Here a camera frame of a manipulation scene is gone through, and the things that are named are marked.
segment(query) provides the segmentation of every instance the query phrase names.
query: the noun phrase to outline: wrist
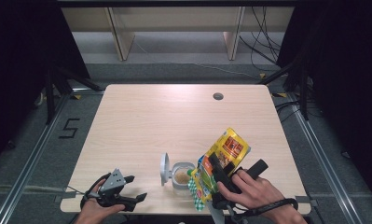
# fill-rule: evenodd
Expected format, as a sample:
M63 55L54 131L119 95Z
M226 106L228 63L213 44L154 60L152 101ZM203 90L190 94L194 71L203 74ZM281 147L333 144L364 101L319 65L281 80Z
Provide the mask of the wrist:
M276 224L306 223L305 219L292 205L284 205L270 210L261 216L272 220Z
M102 221L99 218L86 216L84 213L80 213L76 219L75 224L98 224Z

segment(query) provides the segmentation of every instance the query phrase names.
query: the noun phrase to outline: yellow snack bag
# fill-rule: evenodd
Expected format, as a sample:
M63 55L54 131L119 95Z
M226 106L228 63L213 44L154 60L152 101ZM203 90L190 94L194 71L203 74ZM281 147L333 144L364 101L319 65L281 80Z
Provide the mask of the yellow snack bag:
M199 159L198 167L192 172L194 198L199 200L199 204L211 200L212 194L218 191L209 157L215 153L224 172L230 176L250 150L249 145L233 129L227 128Z

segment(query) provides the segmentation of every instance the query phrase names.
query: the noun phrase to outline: hand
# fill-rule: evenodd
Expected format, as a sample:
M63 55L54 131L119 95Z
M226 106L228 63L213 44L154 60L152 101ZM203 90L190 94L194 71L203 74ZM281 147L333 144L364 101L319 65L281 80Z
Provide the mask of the hand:
M101 180L93 189L93 192L98 192L98 189L103 185L105 179ZM90 198L85 203L78 215L76 224L98 224L106 217L118 213L125 209L124 204L115 204L111 207L102 207L96 202L96 199Z
M267 179L259 177L253 180L245 171L239 170L232 176L232 182L241 190L241 194L230 192L221 182L217 183L220 193L229 201L239 203L248 209L276 203L284 199L282 193ZM306 223L305 219L291 205L284 205L261 216L275 223Z

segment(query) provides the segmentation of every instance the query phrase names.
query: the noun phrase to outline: wooden table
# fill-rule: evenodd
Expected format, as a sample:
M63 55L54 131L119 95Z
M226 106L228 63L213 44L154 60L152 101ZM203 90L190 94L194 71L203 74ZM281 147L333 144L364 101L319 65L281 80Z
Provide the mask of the wooden table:
M215 93L223 94L215 100ZM119 168L134 175L121 195L147 192L134 214L206 215L192 198L161 186L161 155L171 167L179 161L197 165L218 137L231 127L252 148L241 166L263 159L269 179L285 197L306 196L268 88L262 85L110 85L107 87L69 186L86 191L99 177ZM61 210L80 211L81 196L63 199ZM299 205L310 212L308 203Z

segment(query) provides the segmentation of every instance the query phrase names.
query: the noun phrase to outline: round hole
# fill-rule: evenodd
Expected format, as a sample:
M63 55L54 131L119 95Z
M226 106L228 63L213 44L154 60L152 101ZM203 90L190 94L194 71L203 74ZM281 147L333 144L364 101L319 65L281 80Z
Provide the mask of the round hole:
M215 94L213 94L213 98L215 100L222 100L224 98L224 95L220 92L216 92Z

